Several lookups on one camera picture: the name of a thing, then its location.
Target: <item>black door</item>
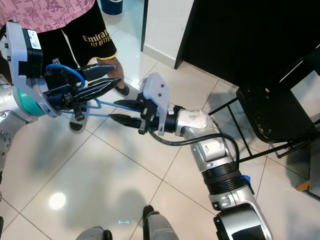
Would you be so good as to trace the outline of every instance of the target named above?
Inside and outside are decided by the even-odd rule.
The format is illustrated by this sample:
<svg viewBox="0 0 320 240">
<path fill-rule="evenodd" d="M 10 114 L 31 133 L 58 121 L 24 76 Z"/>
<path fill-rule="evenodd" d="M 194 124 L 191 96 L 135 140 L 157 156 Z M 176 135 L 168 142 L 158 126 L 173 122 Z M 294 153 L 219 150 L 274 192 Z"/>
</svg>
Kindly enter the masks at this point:
<svg viewBox="0 0 320 240">
<path fill-rule="evenodd" d="M 320 44 L 319 1 L 195 1 L 182 59 L 235 85 L 269 80 Z"/>
</svg>

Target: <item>white wall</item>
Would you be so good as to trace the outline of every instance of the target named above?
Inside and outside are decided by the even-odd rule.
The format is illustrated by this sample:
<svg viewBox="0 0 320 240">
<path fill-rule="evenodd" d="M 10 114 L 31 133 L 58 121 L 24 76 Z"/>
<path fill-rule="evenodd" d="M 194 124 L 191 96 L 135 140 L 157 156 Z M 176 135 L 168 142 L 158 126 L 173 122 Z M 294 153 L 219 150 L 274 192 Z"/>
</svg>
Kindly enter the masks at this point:
<svg viewBox="0 0 320 240">
<path fill-rule="evenodd" d="M 172 67 L 193 2 L 194 0 L 149 0 L 144 53 Z"/>
</svg>

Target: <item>black shorts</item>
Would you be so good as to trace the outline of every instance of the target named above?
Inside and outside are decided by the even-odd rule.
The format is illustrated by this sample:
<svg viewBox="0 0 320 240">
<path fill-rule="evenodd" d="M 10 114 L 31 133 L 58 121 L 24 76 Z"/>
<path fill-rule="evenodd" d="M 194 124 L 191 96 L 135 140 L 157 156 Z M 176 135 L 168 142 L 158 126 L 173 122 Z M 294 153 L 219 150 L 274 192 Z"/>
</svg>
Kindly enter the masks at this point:
<svg viewBox="0 0 320 240">
<path fill-rule="evenodd" d="M 74 57 L 80 67 L 91 60 L 112 59 L 117 55 L 117 49 L 106 30 L 105 22 L 98 2 L 82 16 L 74 19 L 66 26 L 57 30 L 38 33 L 42 48 L 42 73 L 53 60 L 70 68 L 77 68 L 64 34 L 68 37 Z"/>
</svg>

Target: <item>black chair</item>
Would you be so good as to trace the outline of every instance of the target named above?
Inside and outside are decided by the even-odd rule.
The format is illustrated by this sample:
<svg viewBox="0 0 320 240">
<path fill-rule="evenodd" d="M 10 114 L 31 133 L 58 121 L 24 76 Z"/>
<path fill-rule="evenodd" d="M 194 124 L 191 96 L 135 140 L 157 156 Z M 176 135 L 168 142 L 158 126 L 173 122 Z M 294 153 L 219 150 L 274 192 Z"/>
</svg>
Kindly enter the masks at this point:
<svg viewBox="0 0 320 240">
<path fill-rule="evenodd" d="M 316 48 L 263 84 L 240 86 L 236 91 L 236 98 L 209 113 L 212 115 L 228 108 L 249 153 L 249 156 L 240 162 L 273 152 L 276 152 L 278 158 L 282 158 L 320 138 L 320 132 L 316 128 L 320 119 L 313 123 L 291 92 L 291 88 L 313 70 L 320 75 L 320 48 Z M 230 104 L 235 101 L 240 102 L 254 133 L 261 141 L 284 144 L 253 155 L 230 108 Z M 282 149 L 288 150 L 278 154 L 277 151 Z"/>
</svg>

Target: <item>pink shirt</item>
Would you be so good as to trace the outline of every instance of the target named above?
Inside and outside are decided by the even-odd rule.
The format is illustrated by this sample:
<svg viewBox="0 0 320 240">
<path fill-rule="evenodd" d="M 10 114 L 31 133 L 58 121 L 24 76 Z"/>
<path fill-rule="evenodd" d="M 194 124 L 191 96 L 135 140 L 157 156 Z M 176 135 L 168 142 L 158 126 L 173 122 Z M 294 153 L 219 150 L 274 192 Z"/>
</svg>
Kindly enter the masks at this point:
<svg viewBox="0 0 320 240">
<path fill-rule="evenodd" d="M 59 29 L 85 14 L 95 0 L 0 0 L 0 26 L 16 18 L 37 33 Z"/>
</svg>

